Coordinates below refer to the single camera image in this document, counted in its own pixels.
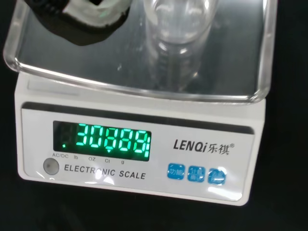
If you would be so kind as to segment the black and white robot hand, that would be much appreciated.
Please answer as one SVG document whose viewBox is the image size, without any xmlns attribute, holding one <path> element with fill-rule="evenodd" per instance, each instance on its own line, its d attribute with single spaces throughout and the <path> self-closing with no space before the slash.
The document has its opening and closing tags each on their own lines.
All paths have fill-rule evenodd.
<svg viewBox="0 0 308 231">
<path fill-rule="evenodd" d="M 109 38 L 127 20 L 130 0 L 26 0 L 39 22 L 78 46 Z"/>
</svg>

